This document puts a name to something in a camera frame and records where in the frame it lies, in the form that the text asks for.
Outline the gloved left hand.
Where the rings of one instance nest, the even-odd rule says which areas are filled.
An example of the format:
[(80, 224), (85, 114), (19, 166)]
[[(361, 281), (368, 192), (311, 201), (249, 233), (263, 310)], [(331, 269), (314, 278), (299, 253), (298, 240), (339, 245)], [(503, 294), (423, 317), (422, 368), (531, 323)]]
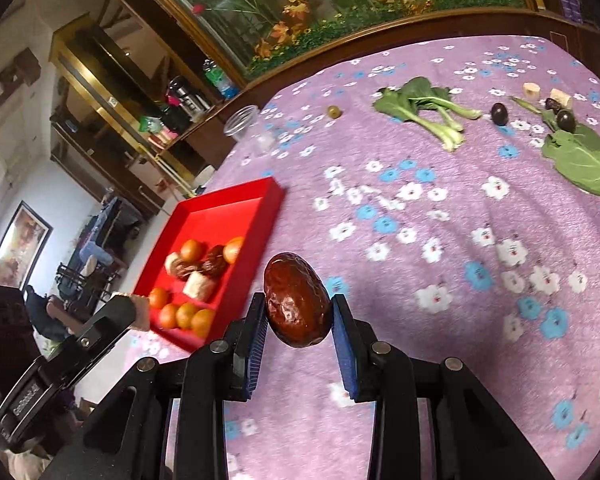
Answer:
[(48, 455), (39, 445), (14, 453), (4, 442), (0, 442), (0, 460), (16, 480), (38, 480), (52, 459), (53, 456)]

